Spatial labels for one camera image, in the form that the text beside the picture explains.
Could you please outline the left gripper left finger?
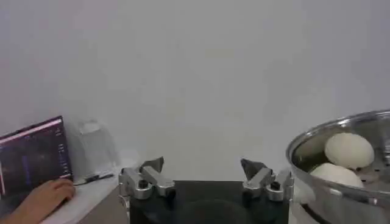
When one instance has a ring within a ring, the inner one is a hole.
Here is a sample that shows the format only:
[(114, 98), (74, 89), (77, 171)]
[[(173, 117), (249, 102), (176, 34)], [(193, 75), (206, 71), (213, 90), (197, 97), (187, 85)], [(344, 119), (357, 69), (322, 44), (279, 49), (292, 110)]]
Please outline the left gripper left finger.
[(176, 184), (161, 172), (165, 159), (163, 156), (144, 161), (138, 167), (122, 168), (118, 175), (119, 195), (147, 200), (154, 192), (159, 197), (171, 199), (176, 196)]

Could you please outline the person's hand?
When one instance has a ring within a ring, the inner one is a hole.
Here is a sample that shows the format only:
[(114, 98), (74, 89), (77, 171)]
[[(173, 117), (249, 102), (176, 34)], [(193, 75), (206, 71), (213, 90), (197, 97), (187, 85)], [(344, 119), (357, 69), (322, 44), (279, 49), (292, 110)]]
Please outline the person's hand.
[(10, 215), (10, 223), (40, 223), (76, 194), (68, 179), (50, 180), (36, 187)]

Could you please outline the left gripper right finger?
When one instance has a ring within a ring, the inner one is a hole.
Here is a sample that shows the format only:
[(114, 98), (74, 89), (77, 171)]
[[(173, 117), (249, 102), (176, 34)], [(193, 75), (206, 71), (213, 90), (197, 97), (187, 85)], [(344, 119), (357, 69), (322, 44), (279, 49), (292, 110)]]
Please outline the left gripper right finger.
[(265, 195), (270, 201), (291, 201), (294, 195), (294, 178), (290, 170), (277, 174), (262, 162), (240, 159), (246, 176), (243, 198), (251, 201)]

